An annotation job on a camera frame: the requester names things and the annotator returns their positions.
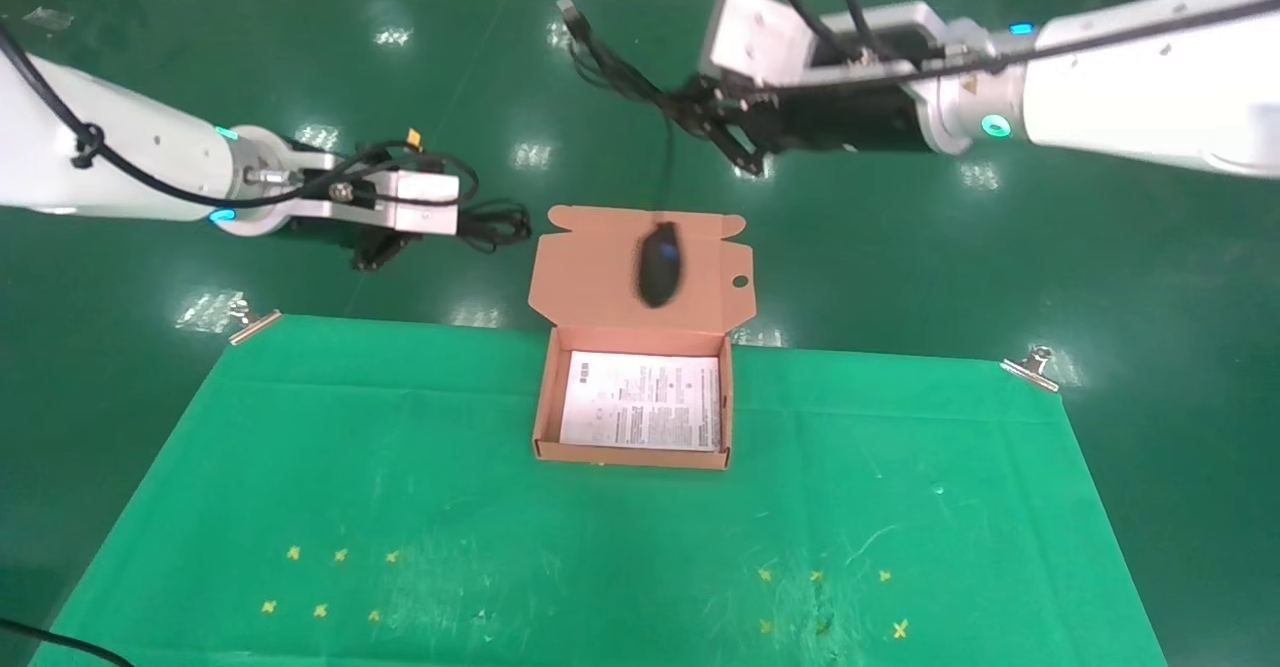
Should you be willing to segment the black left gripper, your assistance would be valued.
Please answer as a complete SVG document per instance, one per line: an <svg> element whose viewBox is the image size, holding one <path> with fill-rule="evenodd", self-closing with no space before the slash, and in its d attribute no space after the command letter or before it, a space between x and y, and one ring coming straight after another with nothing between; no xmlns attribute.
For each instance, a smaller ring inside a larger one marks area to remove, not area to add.
<svg viewBox="0 0 1280 667"><path fill-rule="evenodd" d="M408 243L407 236L362 221L293 218L275 230L275 239L301 239L324 246L352 248L352 269L379 271Z"/></svg>

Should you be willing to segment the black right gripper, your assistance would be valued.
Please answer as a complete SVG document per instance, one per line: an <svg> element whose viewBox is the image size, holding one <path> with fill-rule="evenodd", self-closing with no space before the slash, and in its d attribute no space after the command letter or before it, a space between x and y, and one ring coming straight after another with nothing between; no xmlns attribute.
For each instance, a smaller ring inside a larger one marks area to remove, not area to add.
<svg viewBox="0 0 1280 667"><path fill-rule="evenodd" d="M765 147L740 124L754 108L767 108ZM691 82L690 114L700 123L703 137L750 178L764 178L771 154L787 151L931 151L915 99L896 84L773 93L733 83Z"/></svg>

